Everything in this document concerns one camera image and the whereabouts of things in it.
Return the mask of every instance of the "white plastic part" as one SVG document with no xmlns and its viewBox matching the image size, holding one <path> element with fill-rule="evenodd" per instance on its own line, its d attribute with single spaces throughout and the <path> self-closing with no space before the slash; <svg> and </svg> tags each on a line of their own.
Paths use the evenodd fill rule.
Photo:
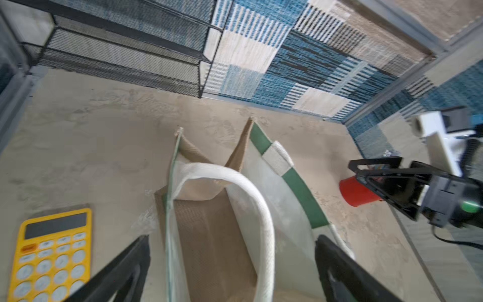
<svg viewBox="0 0 483 302">
<path fill-rule="evenodd" d="M 429 164 L 455 176 L 462 176 L 457 158 L 463 152 L 464 140 L 448 135 L 441 111 L 430 111 L 412 118 L 412 132 L 418 137 L 426 137 Z"/>
<path fill-rule="evenodd" d="M 229 181 L 243 189 L 253 200 L 259 213 L 261 246 L 254 302 L 272 301 L 275 279 L 275 231 L 269 208 L 262 194 L 243 174 L 227 167 L 208 163 L 189 163 L 179 164 L 176 168 L 171 197 L 173 200 L 179 195 L 187 180 L 198 178 Z"/>
</svg>

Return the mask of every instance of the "gray metal edge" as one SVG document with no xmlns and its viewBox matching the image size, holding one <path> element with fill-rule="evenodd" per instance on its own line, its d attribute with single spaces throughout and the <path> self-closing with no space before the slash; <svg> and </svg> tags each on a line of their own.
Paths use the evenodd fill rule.
<svg viewBox="0 0 483 302">
<path fill-rule="evenodd" d="M 28 96 L 34 85 L 32 78 L 31 75 L 22 77 L 20 86 L 17 86 L 15 94 L 9 99 L 4 111 L 0 113 L 0 131 L 2 133 L 0 137 L 0 154 L 15 133 L 24 108 L 29 101 Z"/>
<path fill-rule="evenodd" d="M 7 20 L 0 11 L 0 49 L 2 54 L 9 60 L 10 65 L 17 72 L 25 72 L 29 69 L 27 56 L 18 45 Z"/>
<path fill-rule="evenodd" d="M 416 246 L 414 245 L 414 243 L 412 242 L 412 239 L 411 237 L 409 236 L 409 233 L 408 231 L 406 230 L 406 227 L 404 226 L 404 224 L 402 223 L 401 221 L 401 218 L 398 216 L 398 214 L 396 213 L 396 209 L 393 208 L 392 206 L 389 207 L 389 209 L 391 209 L 391 212 L 392 214 L 394 215 L 394 218 L 396 219 L 396 221 L 398 222 L 399 224 L 399 227 L 401 228 L 401 231 L 402 233 L 404 234 L 404 237 L 406 237 L 406 240 L 408 241 L 412 251 L 414 252 L 414 255 L 416 256 L 416 258 L 418 259 L 418 262 L 419 264 L 421 265 L 421 268 L 423 269 L 423 272 L 425 273 L 428 281 L 430 282 L 430 284 L 433 286 L 434 288 L 434 292 L 436 293 L 436 295 L 438 296 L 439 300 L 441 300 L 441 302 L 446 302 L 446 299 L 444 298 L 443 296 L 443 293 L 441 292 L 440 288 L 438 287 L 438 284 L 436 283 L 436 281 L 434 280 L 433 278 L 433 275 L 431 275 L 431 273 L 429 272 L 429 269 L 427 268 L 426 264 L 424 263 L 423 259 L 421 258 L 421 255 L 419 254 L 418 250 L 416 249 Z"/>
<path fill-rule="evenodd" d="M 452 55 L 461 47 L 467 45 L 483 33 L 483 17 L 473 22 L 470 26 L 459 32 L 452 39 L 447 42 L 448 51 L 440 54 L 437 58 L 427 57 L 421 62 L 413 66 L 408 72 L 404 73 L 400 78 L 395 80 L 392 84 L 386 87 L 383 91 L 377 94 L 371 101 L 362 105 L 356 113 L 352 114 L 347 120 L 342 123 L 347 127 L 355 123 L 359 118 L 364 117 L 372 112 L 375 108 L 384 104 L 387 100 L 398 94 L 407 85 L 419 79 L 423 74 L 431 68 L 438 65 L 445 58 Z"/>
<path fill-rule="evenodd" d="M 433 54 L 438 55 L 447 50 L 447 45 L 443 41 L 395 3 L 386 0 L 357 0 L 357 2 L 397 27 Z"/>
</svg>

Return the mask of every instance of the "green stripe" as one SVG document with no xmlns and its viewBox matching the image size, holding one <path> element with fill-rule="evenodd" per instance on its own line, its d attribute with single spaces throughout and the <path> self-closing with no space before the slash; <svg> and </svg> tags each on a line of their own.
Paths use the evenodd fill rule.
<svg viewBox="0 0 483 302">
<path fill-rule="evenodd" d="M 174 151 L 173 151 L 173 156 L 171 158 L 171 163 L 170 163 L 170 173 L 169 173 L 169 176 L 168 176 L 168 191 L 166 192 L 166 200 L 171 200 L 171 190 L 173 188 L 173 171 L 174 171 L 174 163 L 176 161 L 176 157 L 178 156 L 178 149 L 180 147 L 180 141 L 181 141 L 181 136 L 183 135 L 183 129 L 182 128 L 179 128 L 179 133 L 178 133 L 178 137 L 176 139 L 176 143 L 174 144 Z"/>
<path fill-rule="evenodd" d="M 265 135 L 265 133 L 263 133 L 262 129 L 260 129 L 256 123 L 253 123 L 252 131 L 250 132 L 250 140 L 260 154 L 264 154 L 271 145 L 269 138 Z"/>
<path fill-rule="evenodd" d="M 250 140 L 262 155 L 271 145 L 270 139 L 257 123 L 253 123 L 253 128 L 250 132 Z M 329 225 L 329 221 L 324 214 L 324 211 L 322 211 L 319 203 L 297 171 L 295 171 L 294 168 L 291 168 L 282 176 L 282 178 L 300 202 L 300 205 L 305 211 L 305 215 L 307 215 L 307 218 L 310 221 L 312 229 Z"/>
<path fill-rule="evenodd" d="M 300 205 L 305 211 L 305 215 L 307 215 L 307 218 L 310 221 L 312 229 L 328 225 L 329 221 L 326 215 L 297 171 L 295 171 L 294 168 L 291 168 L 282 176 L 282 178 L 300 202 Z"/>
</svg>

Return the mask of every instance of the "beige fabric surface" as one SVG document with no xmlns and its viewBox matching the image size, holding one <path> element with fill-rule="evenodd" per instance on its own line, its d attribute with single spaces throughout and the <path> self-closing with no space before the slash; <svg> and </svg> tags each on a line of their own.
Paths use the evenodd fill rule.
<svg viewBox="0 0 483 302">
<path fill-rule="evenodd" d="M 252 125 L 249 119 L 227 167 L 241 170 Z M 182 134 L 175 156 L 183 162 L 211 163 Z M 226 185 L 229 183 L 210 179 L 189 180 L 174 201 L 192 302 L 224 302 L 256 286 L 256 272 L 224 189 Z M 162 199 L 166 193 L 167 186 L 155 193 L 163 235 L 166 218 Z"/>
</svg>

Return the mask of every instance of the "orange calculator button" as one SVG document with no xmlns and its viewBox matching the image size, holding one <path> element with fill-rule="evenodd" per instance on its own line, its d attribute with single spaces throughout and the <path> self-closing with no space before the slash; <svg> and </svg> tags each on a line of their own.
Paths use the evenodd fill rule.
<svg viewBox="0 0 483 302">
<path fill-rule="evenodd" d="M 37 249 L 37 244 L 36 243 L 32 243 L 32 244 L 29 244 L 29 245 L 25 245 L 23 246 L 21 249 L 20 249 L 20 252 L 22 252 L 22 254 L 25 254 L 25 253 L 30 253 L 30 252 L 33 252 Z"/>
</svg>

